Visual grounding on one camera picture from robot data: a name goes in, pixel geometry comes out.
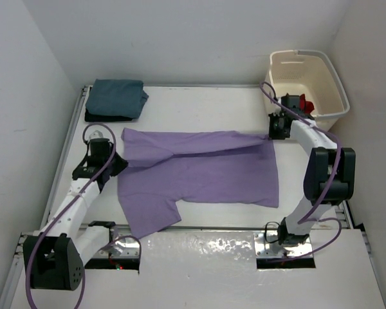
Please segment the black t shirt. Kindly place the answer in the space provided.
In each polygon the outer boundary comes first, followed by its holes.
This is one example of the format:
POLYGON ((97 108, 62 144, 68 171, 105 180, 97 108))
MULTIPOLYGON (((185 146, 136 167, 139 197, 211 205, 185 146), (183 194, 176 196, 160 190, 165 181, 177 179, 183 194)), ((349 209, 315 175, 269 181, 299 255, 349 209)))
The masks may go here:
POLYGON ((104 116, 91 114, 87 109, 84 114, 84 121, 88 123, 110 123, 110 122, 132 122, 134 118, 123 116, 104 116))

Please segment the blue shirt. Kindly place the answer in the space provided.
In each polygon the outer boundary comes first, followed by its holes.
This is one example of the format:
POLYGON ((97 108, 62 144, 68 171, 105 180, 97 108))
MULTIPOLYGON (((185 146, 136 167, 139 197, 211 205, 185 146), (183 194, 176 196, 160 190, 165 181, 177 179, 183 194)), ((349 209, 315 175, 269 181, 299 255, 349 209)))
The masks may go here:
POLYGON ((140 117, 149 95, 141 80, 96 79, 86 102, 92 115, 105 117, 140 117))

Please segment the lilac cloth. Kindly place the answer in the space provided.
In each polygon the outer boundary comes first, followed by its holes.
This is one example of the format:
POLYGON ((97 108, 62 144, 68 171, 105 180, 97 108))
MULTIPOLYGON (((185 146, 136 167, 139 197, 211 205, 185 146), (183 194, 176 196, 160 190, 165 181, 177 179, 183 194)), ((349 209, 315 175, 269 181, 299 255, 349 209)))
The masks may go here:
POLYGON ((177 201, 279 206, 273 141, 237 131, 122 131, 117 195, 138 239, 181 221, 177 201))

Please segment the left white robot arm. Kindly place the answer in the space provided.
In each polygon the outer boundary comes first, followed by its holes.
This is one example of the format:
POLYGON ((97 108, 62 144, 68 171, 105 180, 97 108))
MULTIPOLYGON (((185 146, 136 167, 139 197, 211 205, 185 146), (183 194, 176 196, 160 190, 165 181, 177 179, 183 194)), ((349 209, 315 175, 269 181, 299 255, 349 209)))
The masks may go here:
POLYGON ((86 153, 72 172, 66 197, 38 234, 23 243, 30 288, 76 290, 86 263, 111 241, 112 222, 91 223, 83 234, 79 230, 106 183, 128 166, 115 142, 115 136, 104 137, 99 130, 84 139, 86 153))

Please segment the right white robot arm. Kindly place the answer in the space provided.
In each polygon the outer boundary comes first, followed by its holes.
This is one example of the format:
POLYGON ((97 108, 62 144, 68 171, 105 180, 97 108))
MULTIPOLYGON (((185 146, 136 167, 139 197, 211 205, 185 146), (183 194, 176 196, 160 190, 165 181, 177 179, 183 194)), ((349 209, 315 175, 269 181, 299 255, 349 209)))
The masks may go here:
POLYGON ((317 127, 311 116, 314 107, 305 95, 286 94, 279 103, 281 108, 269 114, 269 138, 291 138, 309 156, 303 181, 304 195, 277 229, 279 245, 293 246, 308 239, 314 224, 332 206, 352 197, 356 154, 353 149, 332 141, 317 127))

